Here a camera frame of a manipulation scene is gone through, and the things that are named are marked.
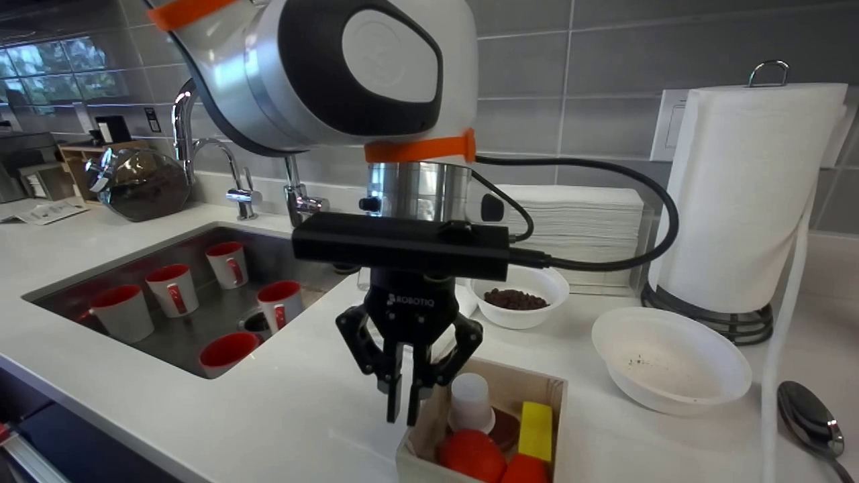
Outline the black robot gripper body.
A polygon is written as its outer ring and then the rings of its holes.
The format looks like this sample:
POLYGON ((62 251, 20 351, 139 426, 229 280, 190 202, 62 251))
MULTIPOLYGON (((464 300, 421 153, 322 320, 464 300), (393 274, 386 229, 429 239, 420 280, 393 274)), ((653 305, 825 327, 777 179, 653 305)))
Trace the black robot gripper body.
POLYGON ((358 305, 335 316, 358 367, 381 390, 404 382, 404 348, 413 348, 413 387, 448 387, 483 343, 468 320, 452 277, 370 269, 358 305))

